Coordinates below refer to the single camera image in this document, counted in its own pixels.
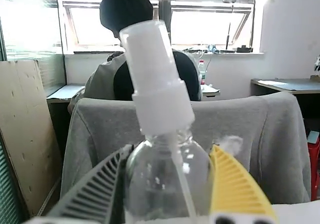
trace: glass partition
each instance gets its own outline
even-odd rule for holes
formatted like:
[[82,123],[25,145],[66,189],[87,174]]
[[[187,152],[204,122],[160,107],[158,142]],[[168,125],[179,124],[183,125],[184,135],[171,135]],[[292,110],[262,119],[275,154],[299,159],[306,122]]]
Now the glass partition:
[[37,59],[47,95],[65,84],[57,0],[0,0],[6,59]]

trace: bottle cap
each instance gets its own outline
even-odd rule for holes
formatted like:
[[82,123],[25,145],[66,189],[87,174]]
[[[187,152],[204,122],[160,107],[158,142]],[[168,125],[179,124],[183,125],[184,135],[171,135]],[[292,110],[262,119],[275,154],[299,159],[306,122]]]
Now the bottle cap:
[[133,24],[120,32],[120,39],[141,132],[160,135],[189,126],[195,115],[186,84],[179,78],[165,23]]

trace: water bottle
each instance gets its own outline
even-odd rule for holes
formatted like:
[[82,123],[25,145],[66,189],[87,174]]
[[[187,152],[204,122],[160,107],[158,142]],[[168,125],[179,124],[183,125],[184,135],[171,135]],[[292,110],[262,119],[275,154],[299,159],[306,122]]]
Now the water bottle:
[[142,141],[126,163],[125,223],[208,216],[213,166],[193,140],[195,120],[180,80],[163,21],[146,21],[120,32],[125,48]]
[[200,72],[200,79],[201,79],[201,85],[205,84],[205,78],[206,78],[206,66],[205,66],[205,61],[203,59],[200,59],[199,61],[199,72]]

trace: wooden board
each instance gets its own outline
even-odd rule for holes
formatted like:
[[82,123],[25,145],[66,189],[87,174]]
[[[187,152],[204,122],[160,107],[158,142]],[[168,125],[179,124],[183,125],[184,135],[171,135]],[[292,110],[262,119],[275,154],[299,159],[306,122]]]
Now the wooden board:
[[62,160],[38,62],[0,62],[0,128],[31,216],[59,181]]

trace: white wall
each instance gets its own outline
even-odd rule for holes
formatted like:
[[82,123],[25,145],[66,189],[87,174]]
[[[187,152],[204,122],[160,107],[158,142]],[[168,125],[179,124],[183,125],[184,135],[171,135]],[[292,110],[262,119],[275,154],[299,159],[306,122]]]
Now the white wall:
[[[213,56],[207,83],[221,89],[217,99],[250,96],[252,78],[308,78],[320,54],[320,0],[269,0],[264,7],[264,55]],[[106,59],[103,54],[66,58],[68,83],[85,83]]]

